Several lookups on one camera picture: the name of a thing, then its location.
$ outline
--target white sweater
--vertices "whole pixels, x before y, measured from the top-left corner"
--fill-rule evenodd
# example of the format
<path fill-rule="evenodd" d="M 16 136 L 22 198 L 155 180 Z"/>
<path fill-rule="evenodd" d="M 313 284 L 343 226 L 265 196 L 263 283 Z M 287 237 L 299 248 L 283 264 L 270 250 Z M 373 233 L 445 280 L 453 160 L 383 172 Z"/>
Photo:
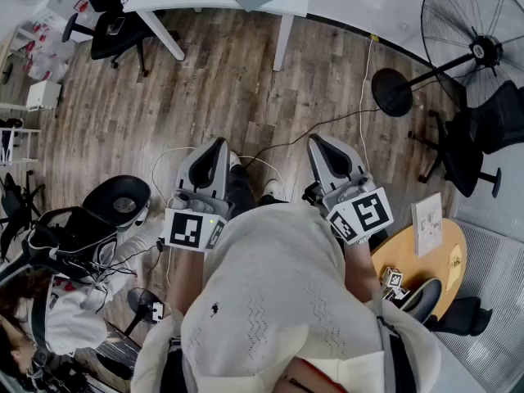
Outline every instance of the white sweater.
<path fill-rule="evenodd" d="M 383 392 L 377 320 L 346 290 L 345 269 L 314 207 L 265 206 L 231 220 L 183 321 L 175 312 L 148 335 L 132 391 L 158 391 L 169 337 L 180 332 L 184 375 L 192 373 L 200 393 L 270 392 L 294 356 L 348 391 Z M 430 391 L 440 369 L 435 338 L 388 301 L 384 317 L 403 335 L 418 391 Z"/>

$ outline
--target round wooden table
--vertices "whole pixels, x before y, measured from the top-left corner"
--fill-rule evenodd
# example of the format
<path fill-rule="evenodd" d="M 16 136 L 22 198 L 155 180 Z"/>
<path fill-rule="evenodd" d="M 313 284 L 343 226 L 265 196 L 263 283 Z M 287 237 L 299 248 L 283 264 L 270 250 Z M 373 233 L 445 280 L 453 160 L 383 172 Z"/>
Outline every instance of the round wooden table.
<path fill-rule="evenodd" d="M 449 275 L 449 255 L 460 246 L 462 263 L 460 275 L 449 291 L 446 284 Z M 382 243 L 372 256 L 373 265 L 379 277 L 382 276 L 386 266 L 397 268 L 404 275 L 402 286 L 409 290 L 417 289 L 423 282 L 431 277 L 437 277 L 442 282 L 442 294 L 433 310 L 437 318 L 441 318 L 449 308 L 457 291 L 462 284 L 466 271 L 466 239 L 460 227 L 449 219 L 442 219 L 442 245 L 427 255 L 419 258 L 415 255 L 415 236 L 413 226 L 405 228 L 395 236 Z"/>

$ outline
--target black pants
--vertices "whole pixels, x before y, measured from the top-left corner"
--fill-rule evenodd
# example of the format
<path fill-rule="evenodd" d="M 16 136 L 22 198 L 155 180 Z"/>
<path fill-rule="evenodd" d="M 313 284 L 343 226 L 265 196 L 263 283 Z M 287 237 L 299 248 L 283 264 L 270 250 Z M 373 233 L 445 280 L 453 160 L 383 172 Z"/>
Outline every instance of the black pants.
<path fill-rule="evenodd" d="M 233 166 L 229 171 L 228 200 L 235 203 L 231 214 L 232 219 L 246 211 L 253 210 L 257 206 L 286 203 L 273 198 L 271 195 L 264 195 L 256 202 L 249 187 L 249 175 L 240 165 Z"/>

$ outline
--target fan base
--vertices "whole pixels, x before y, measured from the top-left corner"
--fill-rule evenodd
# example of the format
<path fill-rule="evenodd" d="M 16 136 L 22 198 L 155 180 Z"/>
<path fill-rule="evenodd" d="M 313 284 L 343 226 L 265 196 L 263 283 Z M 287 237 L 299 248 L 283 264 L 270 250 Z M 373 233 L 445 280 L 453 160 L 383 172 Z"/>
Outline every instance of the fan base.
<path fill-rule="evenodd" d="M 371 81 L 371 92 L 377 105 L 387 115 L 398 118 L 406 115 L 413 106 L 413 94 L 408 88 L 400 93 L 395 89 L 408 83 L 408 80 L 397 70 L 382 69 L 377 71 Z"/>
<path fill-rule="evenodd" d="M 138 313 L 140 305 L 146 305 L 149 308 L 149 313 L 142 319 L 144 322 L 153 324 L 153 304 L 162 303 L 162 301 L 152 292 L 144 290 L 143 288 L 133 288 L 128 292 L 128 304 L 133 313 Z"/>

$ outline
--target standing fan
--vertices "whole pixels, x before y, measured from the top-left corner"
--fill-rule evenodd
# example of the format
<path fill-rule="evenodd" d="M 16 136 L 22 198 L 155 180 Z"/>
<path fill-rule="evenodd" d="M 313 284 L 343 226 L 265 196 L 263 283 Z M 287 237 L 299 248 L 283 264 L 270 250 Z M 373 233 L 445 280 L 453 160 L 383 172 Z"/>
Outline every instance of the standing fan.
<path fill-rule="evenodd" d="M 413 105 L 411 86 L 431 77 L 458 104 L 449 77 L 457 80 L 470 108 L 507 80 L 524 86 L 524 10 L 516 0 L 424 0 L 420 20 L 433 71 L 408 81 L 396 70 L 379 70 L 372 92 L 388 115 L 406 115 Z"/>

